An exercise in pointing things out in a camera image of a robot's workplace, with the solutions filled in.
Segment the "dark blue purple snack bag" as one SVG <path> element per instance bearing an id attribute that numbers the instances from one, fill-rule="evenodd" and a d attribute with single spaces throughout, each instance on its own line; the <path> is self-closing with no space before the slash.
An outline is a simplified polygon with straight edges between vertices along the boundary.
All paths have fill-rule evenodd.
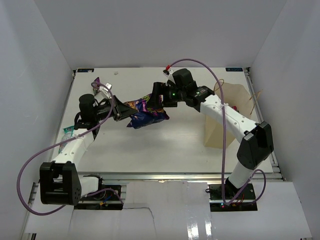
<path id="1" fill-rule="evenodd" d="M 150 93 L 139 99 L 127 101 L 124 103 L 126 106 L 137 110 L 137 113 L 130 116 L 131 120 L 126 126 L 127 128 L 139 129 L 170 119 L 163 108 L 155 109 L 152 107 L 147 107 L 147 103 L 150 100 L 151 95 L 152 94 Z"/>

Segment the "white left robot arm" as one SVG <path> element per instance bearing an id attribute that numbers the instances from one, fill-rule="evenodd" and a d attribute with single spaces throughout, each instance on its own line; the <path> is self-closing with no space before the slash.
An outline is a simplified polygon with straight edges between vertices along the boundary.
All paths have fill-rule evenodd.
<path id="1" fill-rule="evenodd" d="M 78 204 L 88 194 L 99 200 L 105 196 L 106 187 L 97 176 L 80 176 L 77 168 L 96 140 L 101 124 L 108 118 L 121 121 L 137 113 L 116 96 L 97 101 L 92 94 L 79 98 L 79 112 L 74 118 L 74 130 L 63 150 L 39 169 L 40 199 L 46 205 Z"/>

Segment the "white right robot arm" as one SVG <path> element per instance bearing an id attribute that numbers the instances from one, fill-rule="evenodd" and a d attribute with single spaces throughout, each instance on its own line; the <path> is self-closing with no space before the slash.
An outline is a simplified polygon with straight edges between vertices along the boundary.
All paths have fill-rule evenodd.
<path id="1" fill-rule="evenodd" d="M 165 69 L 167 82 L 154 82 L 148 108 L 176 108 L 179 102 L 194 108 L 229 130 L 239 142 L 237 164 L 227 178 L 226 195 L 236 200 L 244 193 L 244 185 L 254 170 L 274 151 L 271 126 L 257 123 L 222 102 L 222 96 L 207 86 L 198 86 L 191 72 L 182 68 Z"/>

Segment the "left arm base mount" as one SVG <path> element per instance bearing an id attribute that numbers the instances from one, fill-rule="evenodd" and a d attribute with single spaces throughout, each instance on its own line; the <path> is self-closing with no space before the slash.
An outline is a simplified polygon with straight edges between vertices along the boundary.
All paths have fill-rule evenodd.
<path id="1" fill-rule="evenodd" d="M 102 184 L 98 194 L 82 197 L 74 207 L 75 210 L 122 210 L 125 196 L 121 185 Z"/>

